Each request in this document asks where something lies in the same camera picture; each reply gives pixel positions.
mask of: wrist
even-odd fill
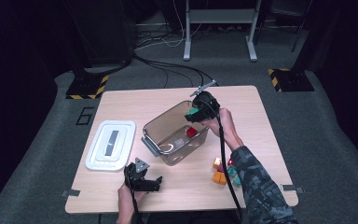
[[[242,140],[236,134],[225,135],[225,142],[231,151],[244,146]]]
[[[133,211],[130,213],[118,213],[116,224],[131,224]]]

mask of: sleeve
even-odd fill
[[[278,186],[248,147],[235,149],[231,158],[241,180],[251,224],[298,223]]]

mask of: green part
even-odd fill
[[[197,113],[197,112],[199,112],[199,109],[198,108],[191,108],[188,112],[187,112],[187,114],[188,115],[192,115],[192,114],[195,114],[195,113]]]
[[[241,180],[238,176],[235,176],[234,180],[232,181],[232,184],[236,187],[239,187],[241,185]]]
[[[237,171],[235,170],[234,166],[229,166],[227,168],[227,172],[230,177],[234,177],[237,174]]]

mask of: transparent storage box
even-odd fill
[[[170,166],[177,164],[205,142],[208,128],[185,118],[191,108],[191,101],[183,101],[143,128],[142,141],[154,156],[161,157]]]

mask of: white plastic lid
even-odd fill
[[[130,156],[135,123],[131,120],[105,120],[92,140],[86,166],[96,171],[119,171]]]

